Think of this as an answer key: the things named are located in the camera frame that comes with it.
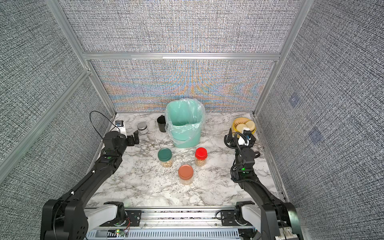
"yellow bowl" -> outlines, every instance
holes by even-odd
[[[243,123],[245,124],[246,122],[248,121],[252,121],[248,118],[236,118],[233,123],[232,123],[232,134],[235,134],[235,132],[239,132],[237,131],[236,127],[237,125],[239,125],[240,123]]]

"mint green trash bin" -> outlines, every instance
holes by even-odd
[[[196,99],[180,99],[166,107],[166,131],[178,148],[194,147],[200,142],[205,108]]]

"blue sticker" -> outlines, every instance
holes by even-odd
[[[297,104],[299,103],[299,101],[300,101],[300,98],[297,95],[297,93],[292,93],[292,95],[289,99],[289,102],[291,103],[292,107],[296,107]]]
[[[312,128],[312,130],[309,133],[309,136],[314,145],[318,144],[323,139],[321,132],[316,126]]]

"orange jar lid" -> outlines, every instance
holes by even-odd
[[[188,164],[184,164],[179,168],[179,178],[189,180],[193,177],[193,168]]]
[[[203,147],[199,147],[198,149],[196,149],[196,153],[195,153],[195,157],[198,159],[198,160],[205,160],[208,156],[208,153],[207,153],[207,150]]]

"silver jar lid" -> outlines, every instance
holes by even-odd
[[[147,124],[146,122],[140,122],[138,125],[137,125],[137,129],[139,129],[140,131],[143,131],[147,128]]]

